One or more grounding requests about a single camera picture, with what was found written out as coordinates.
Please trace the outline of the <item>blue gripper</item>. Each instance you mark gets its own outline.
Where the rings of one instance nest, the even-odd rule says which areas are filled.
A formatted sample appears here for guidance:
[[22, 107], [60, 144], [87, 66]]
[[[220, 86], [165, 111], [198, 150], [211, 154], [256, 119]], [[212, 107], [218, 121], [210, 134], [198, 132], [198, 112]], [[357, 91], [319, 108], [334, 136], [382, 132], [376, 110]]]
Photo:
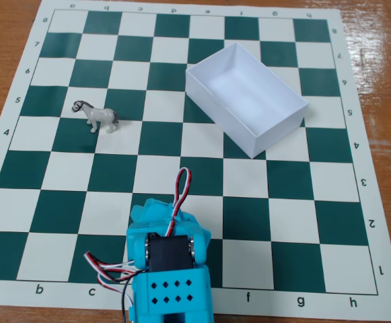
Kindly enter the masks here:
[[[157, 199], [147, 199], [143, 206], [135, 205], [130, 213], [133, 223], [127, 229], [127, 241], [133, 243], [137, 238], [146, 238], [148, 233], [165, 236], [171, 220], [173, 207]], [[211, 232], [200, 226], [195, 216], [179, 211], [175, 216], [174, 235], [196, 236], [201, 234], [206, 243], [210, 242]]]

